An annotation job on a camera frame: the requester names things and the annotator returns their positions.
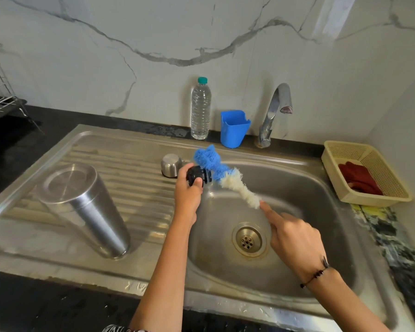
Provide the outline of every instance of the hand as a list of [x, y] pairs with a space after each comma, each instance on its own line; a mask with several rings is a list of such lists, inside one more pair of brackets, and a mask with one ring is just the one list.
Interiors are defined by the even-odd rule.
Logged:
[[272, 249], [303, 283], [309, 281], [324, 268], [326, 251], [320, 232], [288, 213], [279, 215], [264, 201], [260, 201], [260, 208], [270, 222]]
[[195, 211], [200, 205], [201, 194], [203, 193], [203, 180], [200, 177], [195, 179], [192, 186], [189, 186], [186, 181], [186, 174], [193, 166], [194, 163], [188, 163], [180, 169], [174, 191], [174, 218], [187, 219], [191, 226], [197, 219]]

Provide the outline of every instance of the faucet spout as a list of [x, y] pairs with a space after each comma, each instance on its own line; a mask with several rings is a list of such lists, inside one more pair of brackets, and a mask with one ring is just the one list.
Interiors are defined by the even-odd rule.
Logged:
[[272, 132], [272, 122], [278, 109], [283, 114], [292, 114], [292, 99], [290, 88], [287, 83], [280, 84], [275, 90], [266, 113], [263, 124], [259, 128], [258, 146], [266, 148], [270, 146], [270, 134]]

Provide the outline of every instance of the blue plastic cup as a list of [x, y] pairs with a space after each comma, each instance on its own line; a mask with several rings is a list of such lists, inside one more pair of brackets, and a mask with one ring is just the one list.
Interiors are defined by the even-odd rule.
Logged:
[[244, 111], [221, 112], [220, 142], [227, 148], [240, 146], [250, 126], [250, 120], [246, 120]]

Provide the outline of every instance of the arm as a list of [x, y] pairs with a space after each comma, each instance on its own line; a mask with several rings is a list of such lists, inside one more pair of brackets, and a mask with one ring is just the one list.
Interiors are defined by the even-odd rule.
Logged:
[[[260, 208], [265, 212], [272, 229], [271, 247], [303, 283], [324, 269], [322, 260], [326, 258], [326, 251], [317, 229], [290, 214], [277, 214], [263, 201], [260, 202]], [[326, 269], [307, 287], [343, 331], [389, 331], [335, 269]]]
[[178, 173], [174, 218], [130, 329], [181, 331], [189, 232], [203, 192], [201, 178], [197, 178], [192, 187], [186, 182], [186, 173], [193, 165], [185, 165]]

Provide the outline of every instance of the bracelet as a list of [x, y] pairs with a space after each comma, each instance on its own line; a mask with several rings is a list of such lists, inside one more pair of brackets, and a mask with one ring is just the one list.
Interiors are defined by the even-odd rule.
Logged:
[[312, 276], [312, 278], [309, 280], [309, 281], [307, 281], [306, 283], [301, 283], [300, 285], [299, 285], [299, 287], [301, 288], [301, 289], [303, 289], [306, 285], [308, 285], [310, 282], [312, 282], [314, 279], [317, 279], [318, 277], [320, 277], [321, 275], [323, 275], [323, 273], [324, 273], [324, 271], [327, 269], [327, 268], [329, 268], [330, 267], [330, 265], [329, 265], [329, 263], [327, 262], [327, 260], [326, 260], [326, 257], [323, 257], [323, 259], [322, 259], [322, 264], [323, 264], [323, 266], [324, 266], [324, 269], [321, 269], [321, 270], [319, 270], [319, 271], [317, 271], [315, 274], [313, 274], [313, 276]]

